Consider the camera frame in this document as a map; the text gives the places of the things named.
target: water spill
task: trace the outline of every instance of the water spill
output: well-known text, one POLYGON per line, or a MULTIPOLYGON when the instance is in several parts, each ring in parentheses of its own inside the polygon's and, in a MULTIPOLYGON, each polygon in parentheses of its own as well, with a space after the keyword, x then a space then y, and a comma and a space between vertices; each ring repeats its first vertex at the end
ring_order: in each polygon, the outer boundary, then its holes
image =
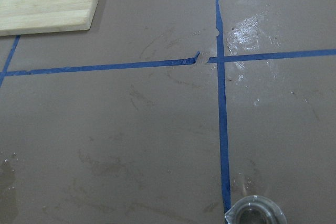
POLYGON ((256 51, 260 49, 259 33, 261 30, 259 23, 262 20, 264 20, 264 16, 257 14, 238 22, 235 28, 232 28, 226 39, 231 55, 237 55, 239 50, 256 51))
POLYGON ((259 106, 259 103, 260 103, 260 99, 257 99, 257 100, 254 102, 254 107, 258 107, 258 106, 259 106))
POLYGON ((15 172, 6 159, 0 166, 0 223, 11 224, 18 215, 16 189, 12 186, 15 172))
POLYGON ((248 159, 246 164, 248 164, 248 168, 245 168, 247 171, 249 171, 248 174, 244 172, 237 173, 232 171, 232 193, 243 197, 262 194, 266 187, 263 183, 261 172, 257 168, 257 164, 251 159, 248 159))

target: scuff mark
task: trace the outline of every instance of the scuff mark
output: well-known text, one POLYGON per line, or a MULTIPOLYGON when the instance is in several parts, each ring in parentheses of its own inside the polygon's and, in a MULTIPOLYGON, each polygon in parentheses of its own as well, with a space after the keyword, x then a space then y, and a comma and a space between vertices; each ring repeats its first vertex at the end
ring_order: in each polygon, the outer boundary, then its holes
POLYGON ((163 38, 163 41, 166 42, 168 40, 168 38, 173 34, 173 32, 175 31, 175 27, 172 27, 168 30, 166 30, 165 32, 161 33, 159 36, 157 36, 156 38, 154 38, 147 46, 145 46, 145 48, 141 51, 139 58, 141 59, 142 56, 144 55, 144 53, 147 51, 148 48, 150 48, 155 42, 157 42, 158 40, 160 40, 161 38, 163 38))
POLYGON ((134 85, 131 85, 131 92, 130 92, 130 96, 132 96, 133 98, 142 101, 145 103, 146 106, 148 107, 152 107, 155 106, 155 103, 152 102, 151 100, 149 100, 148 98, 146 98, 143 94, 141 94, 138 90, 135 89, 134 85))
POLYGON ((314 117, 316 118, 317 121, 320 121, 320 117, 318 115, 318 113, 316 112, 315 108, 313 107, 313 105, 310 104, 310 102, 308 101, 308 99, 304 100, 306 102, 306 104, 308 104, 311 107, 311 110, 314 114, 314 117))
POLYGON ((133 107, 135 107, 136 110, 139 110, 139 108, 135 105, 135 103, 134 103, 134 101, 133 101, 132 98, 131 98, 131 103, 132 103, 133 107))
POLYGON ((171 79, 172 81, 174 81, 177 84, 187 85, 187 86, 192 87, 193 89, 199 89, 199 88, 202 87, 201 85, 196 85, 194 83, 180 81, 180 80, 176 79, 175 77, 172 76, 172 70, 171 69, 167 70, 166 76, 168 76, 169 79, 171 79))

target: blue tape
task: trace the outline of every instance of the blue tape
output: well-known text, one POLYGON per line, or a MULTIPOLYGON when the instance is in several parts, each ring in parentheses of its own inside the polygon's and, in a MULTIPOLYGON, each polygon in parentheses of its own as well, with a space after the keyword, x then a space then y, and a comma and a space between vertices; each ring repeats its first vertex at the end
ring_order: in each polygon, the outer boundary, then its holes
POLYGON ((220 171, 222 177, 222 195, 225 212, 231 208, 229 151, 227 134, 227 111, 225 93, 225 66, 224 66, 224 40, 223 40, 223 20, 220 14, 219 0, 216 0, 216 27, 219 32, 217 36, 217 57, 223 62, 217 64, 218 75, 218 105, 219 105, 219 140, 220 140, 220 171))
POLYGON ((211 57, 209 58, 208 63, 291 59, 291 58, 304 58, 304 57, 330 56, 330 55, 336 55, 336 49, 315 50, 315 51, 297 51, 297 52, 275 52, 275 53, 270 53, 270 54, 229 56, 225 58, 211 57))
POLYGON ((5 66, 2 70, 2 72, 0 73, 0 87, 2 86, 2 83, 4 82, 5 77, 7 76, 7 70, 9 68, 9 64, 11 64, 10 62, 13 58, 13 55, 15 53, 17 44, 19 43, 19 40, 20 40, 20 35, 16 35, 16 37, 14 39, 14 42, 13 42, 13 45, 12 45, 12 48, 11 48, 11 51, 9 52, 9 55, 8 55, 7 60, 5 62, 5 66))
POLYGON ((29 71, 11 71, 6 72, 5 76, 28 76, 34 74, 52 74, 52 73, 68 73, 68 72, 83 72, 83 71, 98 71, 98 70, 112 70, 112 69, 131 69, 131 68, 152 68, 152 67, 167 67, 167 66, 183 66, 195 64, 200 52, 188 59, 182 60, 162 60, 136 63, 122 63, 111 65, 95 65, 83 67, 64 67, 64 68, 49 68, 49 69, 35 69, 29 71))

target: wet spot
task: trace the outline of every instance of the wet spot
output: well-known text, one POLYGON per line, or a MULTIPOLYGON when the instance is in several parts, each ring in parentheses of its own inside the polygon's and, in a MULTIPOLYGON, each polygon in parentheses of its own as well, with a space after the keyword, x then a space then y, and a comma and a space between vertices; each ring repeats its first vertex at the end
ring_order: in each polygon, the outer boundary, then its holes
POLYGON ((18 215, 16 189, 13 187, 15 172, 6 159, 0 166, 0 223, 11 224, 18 215))
POLYGON ((213 212, 218 205, 219 205, 218 202, 211 203, 209 206, 207 206, 203 209, 203 212, 204 213, 213 212))

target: wooden cutting board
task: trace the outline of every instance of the wooden cutting board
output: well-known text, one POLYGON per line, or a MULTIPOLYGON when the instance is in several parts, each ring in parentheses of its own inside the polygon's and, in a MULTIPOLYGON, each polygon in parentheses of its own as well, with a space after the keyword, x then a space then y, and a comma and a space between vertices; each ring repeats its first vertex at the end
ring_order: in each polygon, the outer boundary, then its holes
POLYGON ((0 36, 90 29, 98 0, 0 0, 0 36))

